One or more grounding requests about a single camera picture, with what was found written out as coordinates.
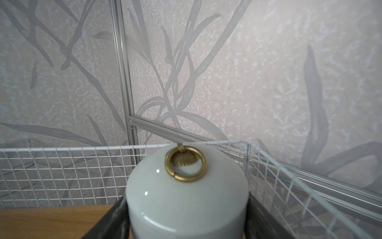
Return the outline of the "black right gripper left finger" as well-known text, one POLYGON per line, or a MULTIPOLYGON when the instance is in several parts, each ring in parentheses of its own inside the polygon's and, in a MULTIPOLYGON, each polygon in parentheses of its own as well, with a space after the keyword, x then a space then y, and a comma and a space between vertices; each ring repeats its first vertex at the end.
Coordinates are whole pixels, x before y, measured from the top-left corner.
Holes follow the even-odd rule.
POLYGON ((128 239, 129 232, 128 205, 121 197, 82 239, 128 239))

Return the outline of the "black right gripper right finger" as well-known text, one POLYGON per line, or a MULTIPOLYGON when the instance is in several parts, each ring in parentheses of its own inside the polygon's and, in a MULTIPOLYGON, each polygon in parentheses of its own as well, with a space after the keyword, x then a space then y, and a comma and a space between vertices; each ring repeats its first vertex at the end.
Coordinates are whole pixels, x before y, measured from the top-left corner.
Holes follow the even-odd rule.
POLYGON ((247 204, 244 235, 246 239, 294 239, 252 194, 247 204))

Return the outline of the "white tea canister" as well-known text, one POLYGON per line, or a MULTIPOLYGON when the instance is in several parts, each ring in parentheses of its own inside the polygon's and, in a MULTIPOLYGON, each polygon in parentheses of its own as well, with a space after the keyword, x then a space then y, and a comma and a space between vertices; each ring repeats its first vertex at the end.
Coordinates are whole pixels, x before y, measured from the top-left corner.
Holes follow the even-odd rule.
POLYGON ((211 146, 185 143, 195 163, 166 162, 175 144, 139 162, 127 180, 125 198, 136 239, 240 239, 244 235, 249 185, 242 168, 211 146))

